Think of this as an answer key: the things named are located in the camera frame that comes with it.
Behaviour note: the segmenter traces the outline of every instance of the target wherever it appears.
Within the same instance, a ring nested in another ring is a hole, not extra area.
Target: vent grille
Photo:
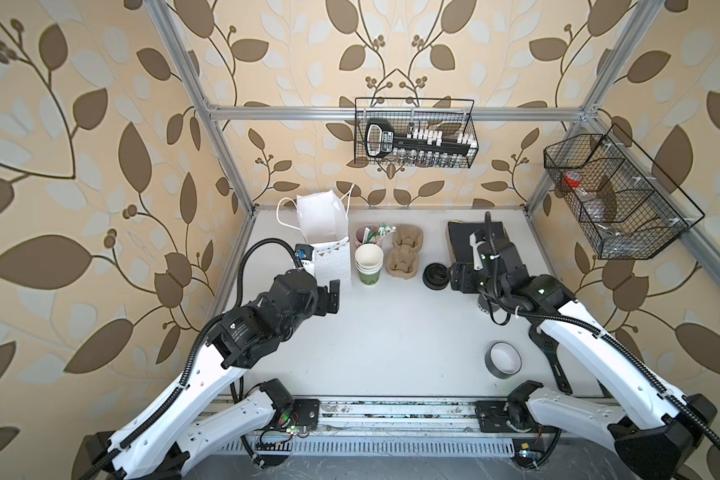
[[[221,455],[245,455],[239,440],[230,442],[219,451]],[[426,441],[382,440],[373,437],[350,437],[324,439],[296,438],[290,442],[266,450],[267,455],[304,456],[428,456],[428,457],[511,457],[514,447],[511,438],[428,438]]]

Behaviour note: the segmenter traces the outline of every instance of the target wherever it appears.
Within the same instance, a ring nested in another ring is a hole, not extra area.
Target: white paper bag
[[[349,192],[353,184],[344,195],[347,197],[347,209],[342,204],[344,197],[337,197],[333,190],[302,197],[281,198],[277,204],[276,216],[280,225],[290,226],[300,230],[306,243],[314,247],[312,252],[312,265],[305,264],[305,268],[317,279],[318,285],[327,285],[331,280],[349,282],[352,278],[352,261],[349,255],[348,235],[348,208]],[[280,221],[280,205],[290,200],[296,206],[298,226],[288,225]]]

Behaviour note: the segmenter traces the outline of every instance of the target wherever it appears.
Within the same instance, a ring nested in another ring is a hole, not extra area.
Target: paper bag handle
[[[280,225],[290,226],[291,228],[295,228],[299,232],[302,231],[302,229],[298,228],[297,226],[289,225],[289,224],[286,224],[286,223],[280,221],[280,204],[282,203],[283,200],[290,200],[291,202],[293,202],[294,205],[296,205],[296,202],[294,201],[293,198],[288,198],[288,197],[281,198],[280,201],[277,203],[277,208],[275,208],[275,218],[277,218],[277,223]]]
[[[349,201],[352,199],[352,196],[350,195],[350,193],[352,193],[352,189],[354,189],[354,188],[355,188],[355,184],[352,184],[352,186],[349,187],[349,190],[347,190],[347,193],[338,199],[339,201],[341,201],[341,200],[344,200],[344,197],[347,197],[347,209],[344,212],[344,218],[346,218],[347,220],[349,220]]]

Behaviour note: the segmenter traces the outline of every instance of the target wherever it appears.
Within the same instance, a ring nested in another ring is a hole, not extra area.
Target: hanging wire basket
[[[355,159],[385,165],[470,168],[480,149],[474,101],[355,99]]]
[[[633,163],[627,148],[646,159],[650,173]],[[602,260],[653,258],[704,218],[672,175],[617,124],[605,135],[580,134],[545,148],[544,168]]]

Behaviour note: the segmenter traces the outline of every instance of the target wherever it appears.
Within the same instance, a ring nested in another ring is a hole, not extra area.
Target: leaf-patterned wallpaper
[[[701,206],[696,228],[720,246],[720,0],[667,0],[600,114]],[[710,398],[720,435],[720,289],[704,269],[680,242],[648,261],[595,260],[554,192],[535,219],[562,281],[663,378]],[[720,480],[720,454],[705,440],[681,473]]]
[[[76,478],[208,316],[242,212],[174,72],[134,2],[0,0],[0,478]]]
[[[353,127],[300,120],[222,122],[254,203],[352,190],[351,206],[519,206],[542,173],[542,149],[559,122],[476,122],[480,151],[471,168],[416,168],[353,158]]]
[[[206,96],[236,106],[340,97],[576,107],[629,0],[166,0]]]

